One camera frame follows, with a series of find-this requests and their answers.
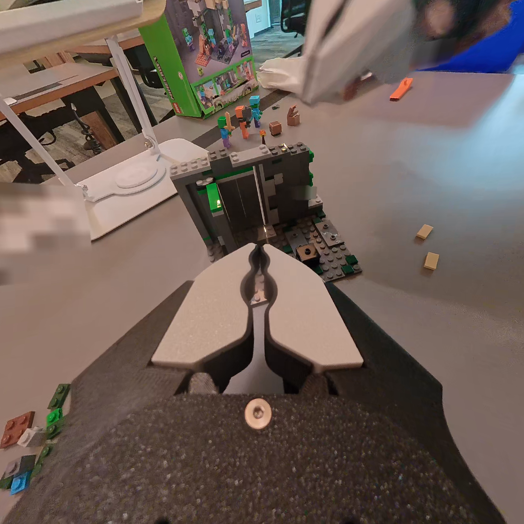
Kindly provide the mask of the blue storage bin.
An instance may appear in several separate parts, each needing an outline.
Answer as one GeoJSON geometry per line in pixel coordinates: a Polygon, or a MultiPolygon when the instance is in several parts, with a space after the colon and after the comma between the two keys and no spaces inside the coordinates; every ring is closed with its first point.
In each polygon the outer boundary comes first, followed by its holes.
{"type": "Polygon", "coordinates": [[[506,73],[516,58],[523,54],[523,1],[512,2],[510,9],[512,17],[506,27],[448,61],[424,71],[506,73]]]}

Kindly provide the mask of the green zombie toy minifigure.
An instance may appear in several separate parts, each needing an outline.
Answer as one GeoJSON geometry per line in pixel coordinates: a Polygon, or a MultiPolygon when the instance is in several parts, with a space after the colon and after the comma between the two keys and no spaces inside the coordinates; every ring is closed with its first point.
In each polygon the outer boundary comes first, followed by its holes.
{"type": "Polygon", "coordinates": [[[224,148],[229,149],[231,147],[230,137],[235,127],[232,125],[231,115],[229,112],[225,112],[223,116],[218,118],[218,128],[221,135],[221,139],[224,148]]]}

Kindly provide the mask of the brown toy brick plate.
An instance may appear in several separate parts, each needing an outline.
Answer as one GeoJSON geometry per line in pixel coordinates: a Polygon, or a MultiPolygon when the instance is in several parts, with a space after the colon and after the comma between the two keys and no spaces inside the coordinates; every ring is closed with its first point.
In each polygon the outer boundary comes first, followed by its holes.
{"type": "Polygon", "coordinates": [[[7,449],[18,443],[27,429],[32,428],[35,411],[28,411],[8,420],[1,435],[1,449],[7,449]]]}

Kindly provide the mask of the green toy brick set box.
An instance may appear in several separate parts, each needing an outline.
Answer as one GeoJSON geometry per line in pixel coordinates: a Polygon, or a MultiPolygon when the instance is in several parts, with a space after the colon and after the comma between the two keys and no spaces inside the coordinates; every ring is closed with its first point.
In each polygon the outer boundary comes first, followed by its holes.
{"type": "Polygon", "coordinates": [[[207,118],[258,89],[244,1],[166,1],[139,32],[176,116],[207,118]]]}

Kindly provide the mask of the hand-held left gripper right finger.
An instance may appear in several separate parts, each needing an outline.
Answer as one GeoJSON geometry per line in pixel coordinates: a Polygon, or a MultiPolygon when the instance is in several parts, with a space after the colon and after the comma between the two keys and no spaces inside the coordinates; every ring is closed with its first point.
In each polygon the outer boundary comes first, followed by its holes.
{"type": "Polygon", "coordinates": [[[268,367],[294,389],[310,375],[361,368],[364,359],[321,277],[272,245],[262,253],[268,367]]]}

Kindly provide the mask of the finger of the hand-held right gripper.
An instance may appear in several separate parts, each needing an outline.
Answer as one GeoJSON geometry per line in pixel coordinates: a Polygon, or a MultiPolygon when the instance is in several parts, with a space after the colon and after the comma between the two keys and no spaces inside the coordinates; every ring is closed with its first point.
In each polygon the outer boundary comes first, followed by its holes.
{"type": "Polygon", "coordinates": [[[416,46],[413,1],[324,1],[323,99],[371,73],[398,84],[416,46]]]}
{"type": "Polygon", "coordinates": [[[330,55],[333,31],[341,15],[341,1],[311,1],[305,28],[302,56],[305,60],[302,100],[314,103],[326,90],[322,72],[324,55],[330,55]]]}

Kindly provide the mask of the white desk lamp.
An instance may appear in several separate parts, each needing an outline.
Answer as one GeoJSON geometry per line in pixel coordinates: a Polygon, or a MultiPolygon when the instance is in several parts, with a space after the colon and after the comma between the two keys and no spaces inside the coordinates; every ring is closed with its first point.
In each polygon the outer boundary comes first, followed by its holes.
{"type": "Polygon", "coordinates": [[[117,35],[156,22],[166,1],[55,1],[1,10],[1,66],[29,61],[46,52],[70,49],[104,37],[118,75],[140,122],[145,151],[81,183],[67,173],[45,150],[30,129],[1,96],[1,113],[35,150],[65,187],[78,207],[80,221],[89,225],[91,240],[99,239],[140,214],[171,198],[177,190],[171,181],[172,165],[207,157],[207,151],[185,139],[159,142],[149,121],[134,75],[117,35]]]}

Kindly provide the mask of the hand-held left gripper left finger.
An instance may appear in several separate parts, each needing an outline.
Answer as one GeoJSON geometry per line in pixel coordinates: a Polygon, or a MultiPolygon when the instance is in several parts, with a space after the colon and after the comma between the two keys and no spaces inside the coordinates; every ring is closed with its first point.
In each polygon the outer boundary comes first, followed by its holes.
{"type": "Polygon", "coordinates": [[[219,392],[226,390],[252,361],[259,255],[256,244],[247,244],[200,273],[152,355],[153,365],[206,373],[219,392]]]}

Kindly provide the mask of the wooden background desk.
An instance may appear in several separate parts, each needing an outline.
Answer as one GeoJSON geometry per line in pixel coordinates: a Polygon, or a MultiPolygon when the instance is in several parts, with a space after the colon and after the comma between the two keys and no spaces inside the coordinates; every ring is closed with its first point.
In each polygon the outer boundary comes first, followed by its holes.
{"type": "Polygon", "coordinates": [[[1,69],[1,96],[15,100],[10,108],[19,115],[115,77],[114,68],[92,63],[64,63],[35,73],[19,64],[1,69]]]}

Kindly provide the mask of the orange brick separator tool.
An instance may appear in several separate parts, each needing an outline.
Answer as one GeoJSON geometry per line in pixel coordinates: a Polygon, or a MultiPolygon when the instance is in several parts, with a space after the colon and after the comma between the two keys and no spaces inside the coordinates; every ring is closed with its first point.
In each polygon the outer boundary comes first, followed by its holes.
{"type": "Polygon", "coordinates": [[[410,88],[412,87],[413,78],[406,77],[404,78],[398,85],[398,87],[394,90],[394,92],[390,95],[389,100],[391,102],[398,102],[400,101],[407,92],[409,92],[410,88]]]}

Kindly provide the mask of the white toy brick piece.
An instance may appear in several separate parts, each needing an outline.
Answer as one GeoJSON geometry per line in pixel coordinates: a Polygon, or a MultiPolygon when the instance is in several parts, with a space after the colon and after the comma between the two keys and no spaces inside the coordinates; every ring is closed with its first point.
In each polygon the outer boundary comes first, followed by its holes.
{"type": "Polygon", "coordinates": [[[17,444],[24,448],[37,448],[47,440],[47,430],[43,427],[27,428],[19,438],[17,444]]]}

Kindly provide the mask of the orange toy minifigure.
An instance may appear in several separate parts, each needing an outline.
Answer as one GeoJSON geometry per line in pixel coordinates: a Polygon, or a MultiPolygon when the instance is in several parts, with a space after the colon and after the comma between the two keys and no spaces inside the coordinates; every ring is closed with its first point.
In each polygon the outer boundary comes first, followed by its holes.
{"type": "Polygon", "coordinates": [[[251,107],[240,105],[235,108],[235,116],[237,118],[239,128],[244,139],[249,138],[248,128],[251,126],[252,109],[251,107]]]}

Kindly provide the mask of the blue toy brick plate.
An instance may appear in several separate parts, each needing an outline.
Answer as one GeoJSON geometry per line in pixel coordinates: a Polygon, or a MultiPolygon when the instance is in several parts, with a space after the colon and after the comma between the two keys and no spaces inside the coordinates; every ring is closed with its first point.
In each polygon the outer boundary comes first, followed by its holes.
{"type": "Polygon", "coordinates": [[[27,489],[29,486],[31,475],[32,475],[32,471],[29,470],[21,474],[18,474],[16,476],[13,476],[11,487],[10,487],[10,495],[14,496],[16,494],[23,492],[25,489],[27,489]]]}

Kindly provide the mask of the white crumpled paper bag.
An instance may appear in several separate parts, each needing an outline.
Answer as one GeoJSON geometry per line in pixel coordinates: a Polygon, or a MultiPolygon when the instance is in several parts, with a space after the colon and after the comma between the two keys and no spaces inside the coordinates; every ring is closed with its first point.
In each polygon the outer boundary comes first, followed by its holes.
{"type": "Polygon", "coordinates": [[[305,56],[266,60],[257,70],[258,82],[266,89],[279,89],[301,96],[306,65],[305,56]]]}

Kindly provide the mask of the grey toy brick dungeon model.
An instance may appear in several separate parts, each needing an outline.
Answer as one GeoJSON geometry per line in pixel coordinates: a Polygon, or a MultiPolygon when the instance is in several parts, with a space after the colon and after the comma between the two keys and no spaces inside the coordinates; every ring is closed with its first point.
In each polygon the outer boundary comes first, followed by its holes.
{"type": "Polygon", "coordinates": [[[214,262],[247,245],[272,245],[324,282],[362,272],[323,209],[313,151],[299,141],[225,148],[174,163],[170,178],[214,262]]]}

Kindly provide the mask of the dark grey toy brick tile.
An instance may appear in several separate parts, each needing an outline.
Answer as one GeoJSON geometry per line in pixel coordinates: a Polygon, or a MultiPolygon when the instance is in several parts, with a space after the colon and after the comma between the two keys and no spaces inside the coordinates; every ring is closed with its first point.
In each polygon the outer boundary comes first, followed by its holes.
{"type": "Polygon", "coordinates": [[[4,470],[2,480],[31,472],[36,464],[36,455],[23,455],[9,462],[4,470]]]}

